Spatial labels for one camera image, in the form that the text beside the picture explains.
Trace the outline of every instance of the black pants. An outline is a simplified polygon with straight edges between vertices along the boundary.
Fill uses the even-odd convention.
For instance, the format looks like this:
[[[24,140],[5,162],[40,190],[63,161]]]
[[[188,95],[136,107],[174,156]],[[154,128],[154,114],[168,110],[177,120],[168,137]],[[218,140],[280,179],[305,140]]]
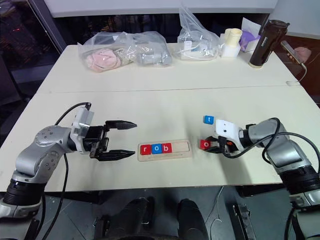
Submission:
[[[113,216],[107,231],[108,240],[169,240],[172,236],[139,234],[142,223],[150,221],[153,198],[138,198],[129,202]],[[178,205],[178,236],[183,240],[209,240],[205,221],[194,201],[184,199]]]

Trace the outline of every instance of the plastic wrap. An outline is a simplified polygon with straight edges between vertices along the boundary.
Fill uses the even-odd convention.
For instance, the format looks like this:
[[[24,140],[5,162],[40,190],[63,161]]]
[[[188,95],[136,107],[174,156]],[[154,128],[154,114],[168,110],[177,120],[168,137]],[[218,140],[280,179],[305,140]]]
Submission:
[[[79,57],[95,72],[119,68],[131,62],[141,66],[168,66],[172,57],[165,38],[156,31],[143,33],[99,32],[81,45]]]
[[[212,60],[220,52],[219,37],[202,26],[184,5],[179,8],[182,30],[177,38],[174,56],[181,60]]]

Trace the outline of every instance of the dark floor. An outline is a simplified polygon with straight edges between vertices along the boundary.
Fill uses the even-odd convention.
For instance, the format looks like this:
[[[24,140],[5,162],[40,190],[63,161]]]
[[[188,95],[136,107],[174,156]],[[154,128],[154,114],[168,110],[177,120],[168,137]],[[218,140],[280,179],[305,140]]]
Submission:
[[[52,229],[48,240],[72,239],[91,240],[94,237],[93,223],[102,215],[118,213],[128,202],[138,197],[155,198],[155,220],[151,229],[153,233],[163,235],[177,235],[178,223],[176,220],[177,204],[182,199],[196,202],[202,216],[206,219],[213,207],[215,197],[220,187],[181,187],[181,188],[149,188],[112,191],[112,194],[101,205],[66,199],[60,215]],[[41,239],[47,230],[57,209],[59,199],[46,198],[46,218],[42,231],[37,239]],[[219,204],[207,221],[210,231],[211,223],[219,215],[222,222],[216,221],[211,229],[213,240],[236,239],[226,204],[243,203],[251,210],[251,222],[258,240],[282,240],[288,213],[291,209],[289,196],[286,190],[263,193],[249,198],[242,198],[232,186],[224,187]]]

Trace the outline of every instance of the phone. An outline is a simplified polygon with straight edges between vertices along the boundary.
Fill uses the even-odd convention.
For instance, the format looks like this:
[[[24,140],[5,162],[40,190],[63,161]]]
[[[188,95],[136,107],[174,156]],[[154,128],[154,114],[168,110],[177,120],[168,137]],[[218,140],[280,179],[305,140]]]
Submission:
[[[298,64],[303,64],[303,61],[299,58],[297,52],[289,45],[287,41],[282,41],[281,46],[286,50]]]

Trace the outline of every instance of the black cable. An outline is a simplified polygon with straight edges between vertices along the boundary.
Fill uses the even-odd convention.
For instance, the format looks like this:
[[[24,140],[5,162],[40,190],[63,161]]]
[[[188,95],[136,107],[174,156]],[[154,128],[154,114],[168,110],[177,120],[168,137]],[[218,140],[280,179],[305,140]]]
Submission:
[[[64,183],[63,183],[63,188],[62,188],[62,192],[61,192],[61,197],[60,197],[60,202],[59,202],[59,205],[58,205],[58,208],[56,210],[56,213],[53,217],[53,220],[48,228],[48,230],[45,232],[42,240],[45,240],[47,239],[51,229],[53,228],[53,226],[55,225],[56,223],[56,220],[59,216],[59,213],[60,213],[60,209],[62,207],[62,203],[64,201],[64,196],[65,196],[65,192],[66,192],[66,186],[67,186],[67,180],[68,180],[68,172],[69,172],[69,165],[68,165],[68,159],[67,159],[67,155],[66,154],[63,154],[64,156],[64,161],[65,161],[65,177],[64,177]]]
[[[278,136],[278,133],[279,133],[279,130],[280,130],[280,126],[281,126],[281,122],[280,122],[279,118],[273,117],[273,118],[270,118],[270,119],[276,121],[276,129],[275,129],[273,137],[271,138],[269,143],[264,147],[264,149],[262,151],[262,159],[268,164],[271,164],[271,162],[266,158],[266,152],[267,152],[268,148],[271,146],[271,144],[275,141],[276,137]]]
[[[274,134],[271,134],[269,136],[266,136],[262,139],[260,139],[259,141],[257,141],[256,143],[252,144],[251,146],[249,146],[247,149],[245,149],[244,151],[240,152],[239,154],[237,155],[229,155],[229,154],[226,154],[225,151],[222,151],[222,154],[223,156],[225,156],[226,158],[228,159],[236,159],[236,158],[239,158],[241,157],[243,154],[247,153],[248,151],[250,151],[251,149],[253,149],[255,146],[259,145],[260,143],[264,142],[265,140],[271,138]],[[318,173],[320,173],[320,152],[318,150],[318,148],[316,147],[316,145],[311,141],[309,140],[308,138],[306,138],[305,136],[302,136],[298,133],[294,133],[294,132],[279,132],[277,134],[278,136],[280,135],[290,135],[290,136],[295,136],[295,137],[298,137],[298,138],[301,138],[303,140],[305,140],[308,144],[311,145],[311,147],[313,148],[313,150],[315,151],[315,154],[316,154],[316,157],[318,158]]]
[[[39,235],[39,233],[40,233],[40,231],[41,231],[41,228],[42,228],[42,226],[44,225],[45,218],[46,218],[46,195],[45,195],[44,192],[43,192],[43,194],[42,194],[42,196],[41,196],[41,199],[42,199],[41,220],[40,220],[40,224],[39,224],[39,226],[38,226],[38,229],[36,230],[35,238],[37,238],[37,236]]]
[[[76,107],[79,107],[79,106],[82,106],[82,105],[85,105],[86,108],[90,107],[91,106],[91,103],[90,102],[80,102],[76,105],[73,105],[72,107],[70,107],[67,111],[64,112],[64,114],[62,114],[62,116],[56,121],[56,123],[54,125],[58,125],[61,120],[68,114],[70,113],[73,109],[75,109]],[[61,192],[61,197],[60,197],[60,201],[59,201],[59,205],[58,205],[58,208],[56,210],[56,213],[53,217],[53,220],[49,226],[49,228],[47,229],[47,231],[45,232],[42,240],[45,240],[47,239],[50,231],[52,230],[53,226],[55,225],[56,223],[56,220],[59,216],[59,213],[60,213],[60,210],[61,210],[61,207],[62,207],[62,203],[64,201],[64,197],[65,197],[65,192],[66,192],[66,186],[67,186],[67,180],[68,180],[68,172],[69,172],[69,164],[68,164],[68,159],[67,159],[67,155],[66,154],[63,154],[63,157],[64,157],[64,162],[65,162],[65,177],[64,177],[64,182],[63,182],[63,188],[62,188],[62,192]]]
[[[70,107],[67,111],[64,112],[64,114],[62,114],[62,116],[56,121],[56,123],[54,125],[58,125],[61,120],[68,114],[71,112],[71,110],[75,109],[76,107],[82,106],[82,105],[90,105],[90,102],[80,102],[72,107]]]
[[[292,216],[294,215],[294,211],[295,211],[295,209],[291,208],[291,211],[289,212],[288,218],[286,219],[285,229],[284,229],[284,240],[288,240],[289,227],[290,227]]]

